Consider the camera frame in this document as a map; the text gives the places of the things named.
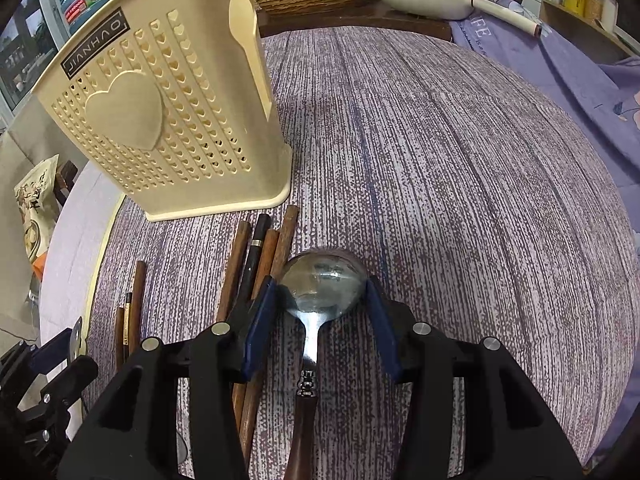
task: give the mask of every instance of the purple patterned tablecloth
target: purple patterned tablecloth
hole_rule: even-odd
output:
[[[447,335],[500,338],[581,460],[622,397],[638,341],[634,241],[616,187],[573,121],[503,66],[417,34],[344,27],[264,41],[300,206],[293,253],[357,254],[388,293]],[[149,223],[126,200],[102,263],[88,335],[114,375],[116,306],[148,263],[142,336],[195,336],[212,321],[240,212]],[[281,478],[303,330],[279,319],[250,475]],[[316,476],[390,478],[409,388],[385,377],[362,311],[321,337]],[[178,430],[188,440],[188,385]],[[451,470],[460,464],[454,432]],[[193,475],[187,462],[182,472]]]

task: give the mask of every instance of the black label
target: black label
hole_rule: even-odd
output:
[[[105,46],[129,30],[129,23],[122,8],[118,7],[84,37],[73,52],[60,63],[66,76],[71,79],[91,61]]]

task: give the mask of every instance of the window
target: window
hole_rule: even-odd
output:
[[[57,53],[39,0],[22,0],[0,34],[0,90],[14,110]]]

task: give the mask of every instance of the wooden shelf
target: wooden shelf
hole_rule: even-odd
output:
[[[616,36],[550,0],[542,0],[540,19],[571,41],[593,62],[615,63],[634,56],[633,51]]]

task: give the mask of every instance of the red label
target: red label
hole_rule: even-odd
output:
[[[86,9],[86,0],[76,0],[65,11],[66,22],[71,25],[74,19],[76,19],[83,10]]]

